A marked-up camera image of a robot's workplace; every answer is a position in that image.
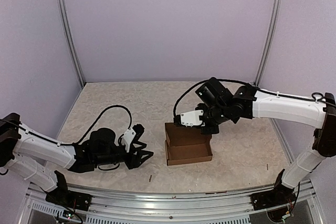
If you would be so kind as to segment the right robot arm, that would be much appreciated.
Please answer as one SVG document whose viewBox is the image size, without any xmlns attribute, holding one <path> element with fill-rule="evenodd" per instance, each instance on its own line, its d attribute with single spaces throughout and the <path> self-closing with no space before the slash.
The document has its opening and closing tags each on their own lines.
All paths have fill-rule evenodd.
<svg viewBox="0 0 336 224">
<path fill-rule="evenodd" d="M 310 97 L 275 93 L 245 84 L 231 93 L 220 80 L 206 80 L 196 94 L 202 100 L 200 119 L 205 126 L 218 127 L 226 121 L 268 118 L 296 122 L 314 128 L 314 142 L 278 176 L 269 192 L 273 205 L 281 204 L 300 181 L 323 160 L 335 156 L 335 97 L 314 92 Z"/>
</svg>

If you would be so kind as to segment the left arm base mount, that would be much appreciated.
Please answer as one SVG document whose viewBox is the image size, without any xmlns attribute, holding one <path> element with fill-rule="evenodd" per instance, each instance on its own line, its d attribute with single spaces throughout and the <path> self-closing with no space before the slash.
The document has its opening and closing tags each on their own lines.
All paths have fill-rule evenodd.
<svg viewBox="0 0 336 224">
<path fill-rule="evenodd" d="M 92 196 L 90 194 L 76 191 L 46 192 L 46 201 L 57 204 L 72 210 L 88 211 L 91 204 Z"/>
</svg>

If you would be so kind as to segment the brown cardboard box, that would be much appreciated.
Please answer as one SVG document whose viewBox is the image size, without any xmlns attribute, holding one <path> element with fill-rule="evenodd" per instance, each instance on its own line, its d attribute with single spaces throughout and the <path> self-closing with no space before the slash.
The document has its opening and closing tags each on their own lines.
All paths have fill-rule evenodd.
<svg viewBox="0 0 336 224">
<path fill-rule="evenodd" d="M 165 123 L 165 136 L 168 166 L 209 162 L 213 158 L 212 136 L 201 134 L 200 129 Z"/>
</svg>

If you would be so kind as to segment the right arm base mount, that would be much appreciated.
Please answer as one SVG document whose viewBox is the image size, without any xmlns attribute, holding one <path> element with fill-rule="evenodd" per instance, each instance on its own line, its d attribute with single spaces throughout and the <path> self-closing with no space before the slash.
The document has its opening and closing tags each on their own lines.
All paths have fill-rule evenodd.
<svg viewBox="0 0 336 224">
<path fill-rule="evenodd" d="M 296 195 L 293 190 L 283 191 L 272 189 L 260 193 L 254 193 L 250 196 L 254 210 L 272 208 L 296 201 Z"/>
</svg>

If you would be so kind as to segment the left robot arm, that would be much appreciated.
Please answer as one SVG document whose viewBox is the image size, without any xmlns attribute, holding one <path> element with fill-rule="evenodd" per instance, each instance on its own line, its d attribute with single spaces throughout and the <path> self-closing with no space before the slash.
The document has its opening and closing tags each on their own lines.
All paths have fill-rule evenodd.
<svg viewBox="0 0 336 224">
<path fill-rule="evenodd" d="M 38 134 L 11 113 L 1 119 L 1 167 L 19 174 L 24 180 L 52 192 L 60 204 L 73 201 L 62 173 L 50 171 L 38 159 L 51 162 L 73 173 L 88 173 L 102 165 L 118 168 L 125 163 L 128 169 L 140 167 L 153 156 L 140 142 L 144 127 L 136 124 L 117 140 L 113 130 L 102 127 L 90 133 L 82 143 L 64 143 Z"/>
</svg>

